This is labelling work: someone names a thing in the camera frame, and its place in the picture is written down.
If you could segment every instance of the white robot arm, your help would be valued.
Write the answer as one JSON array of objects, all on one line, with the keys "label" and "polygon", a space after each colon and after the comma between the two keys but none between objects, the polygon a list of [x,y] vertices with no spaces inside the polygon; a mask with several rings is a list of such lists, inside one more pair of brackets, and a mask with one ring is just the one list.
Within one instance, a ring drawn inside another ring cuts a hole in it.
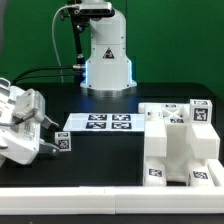
[{"label": "white robot arm", "polygon": [[132,63],[126,56],[126,20],[123,14],[104,0],[83,0],[76,8],[70,9],[70,16],[75,21],[74,33],[83,21],[91,26],[91,56],[85,63],[85,80],[81,83],[84,92],[120,96],[135,87]]}]

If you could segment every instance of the green backdrop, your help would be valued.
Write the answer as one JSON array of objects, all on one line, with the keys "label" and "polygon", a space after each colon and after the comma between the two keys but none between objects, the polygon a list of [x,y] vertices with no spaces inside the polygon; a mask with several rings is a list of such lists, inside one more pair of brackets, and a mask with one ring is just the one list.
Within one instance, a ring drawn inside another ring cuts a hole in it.
[{"label": "green backdrop", "polygon": [[[197,82],[224,99],[223,0],[111,2],[127,17],[127,55],[134,63],[138,82]],[[65,3],[64,0],[9,0],[5,44],[0,55],[1,76],[13,79],[33,67],[57,65],[51,23],[54,13]],[[90,55],[89,36],[89,30],[82,35],[86,58]],[[58,19],[56,40],[62,64],[74,64],[69,20]]]}]

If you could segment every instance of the black cable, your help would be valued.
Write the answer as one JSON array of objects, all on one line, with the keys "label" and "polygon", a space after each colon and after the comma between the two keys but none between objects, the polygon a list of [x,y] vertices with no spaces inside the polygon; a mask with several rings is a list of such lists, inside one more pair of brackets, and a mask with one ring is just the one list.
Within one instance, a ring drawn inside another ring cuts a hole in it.
[{"label": "black cable", "polygon": [[48,66],[48,67],[37,67],[37,68],[32,68],[29,69],[23,73],[21,73],[20,75],[18,75],[13,81],[12,81],[12,85],[15,85],[17,83],[18,80],[20,80],[20,78],[33,73],[33,72],[37,72],[37,71],[47,71],[47,70],[73,70],[72,66]]},{"label": "black cable", "polygon": [[20,79],[17,79],[16,83],[21,81],[21,80],[25,80],[25,79],[36,79],[36,78],[53,78],[53,77],[61,77],[61,76],[79,76],[81,75],[82,72],[77,72],[77,74],[67,74],[67,75],[38,75],[38,76],[29,76],[29,77],[22,77]]}]

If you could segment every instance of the black tabletop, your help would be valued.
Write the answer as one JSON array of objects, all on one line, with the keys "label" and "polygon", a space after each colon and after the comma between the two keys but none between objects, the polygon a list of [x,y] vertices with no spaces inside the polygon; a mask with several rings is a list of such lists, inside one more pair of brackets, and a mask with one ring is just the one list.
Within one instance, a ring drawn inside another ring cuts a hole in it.
[{"label": "black tabletop", "polygon": [[[39,90],[46,99],[46,114],[63,128],[70,113],[138,113],[140,102],[189,103],[210,99],[212,124],[220,139],[224,160],[224,102],[196,83],[139,83],[136,92],[118,98],[83,95],[76,84],[29,83],[23,89]],[[0,169],[0,187],[141,186],[143,132],[74,132],[72,151],[56,158],[38,155],[31,165],[6,160]],[[52,141],[53,133],[42,129],[41,137]],[[89,215],[0,217],[4,223],[221,223],[223,215]]]}]

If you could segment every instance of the cable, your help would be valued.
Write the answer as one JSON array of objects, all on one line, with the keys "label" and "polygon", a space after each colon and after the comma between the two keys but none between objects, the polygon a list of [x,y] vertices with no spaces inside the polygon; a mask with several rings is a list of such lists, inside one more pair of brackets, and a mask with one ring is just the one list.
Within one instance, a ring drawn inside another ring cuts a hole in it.
[{"label": "cable", "polygon": [[25,117],[23,117],[17,121],[11,122],[11,123],[0,123],[0,126],[13,127],[13,126],[19,125],[19,124],[24,123],[27,120],[33,118],[36,113],[37,113],[37,110],[34,109],[30,114],[26,115]]},{"label": "cable", "polygon": [[23,73],[21,73],[20,75],[18,75],[13,81],[12,81],[12,85],[15,85],[17,83],[18,80],[20,80],[22,77],[33,73],[33,72],[37,72],[37,71],[46,71],[46,70],[73,70],[72,66],[49,66],[49,67],[37,67],[37,68],[32,68],[29,69]]},{"label": "cable", "polygon": [[30,76],[30,77],[23,77],[23,78],[20,78],[17,80],[17,82],[21,81],[21,80],[25,80],[25,79],[36,79],[36,78],[53,78],[53,77],[60,77],[60,76],[63,76],[63,77],[69,77],[69,76],[79,76],[80,75],[79,73],[78,74],[67,74],[67,75],[40,75],[40,76]]},{"label": "cable", "polygon": [[51,31],[52,31],[52,42],[53,42],[53,46],[54,46],[55,56],[57,58],[57,62],[58,62],[59,66],[61,66],[61,59],[60,59],[60,56],[59,56],[59,53],[58,53],[58,49],[57,49],[57,45],[56,45],[56,41],[55,41],[55,23],[56,23],[56,18],[57,18],[58,14],[60,13],[61,10],[68,9],[68,8],[76,8],[77,6],[78,5],[75,4],[75,5],[66,5],[66,6],[63,6],[63,7],[59,8],[58,11],[55,13],[53,21],[52,21],[52,28],[51,28]]}]

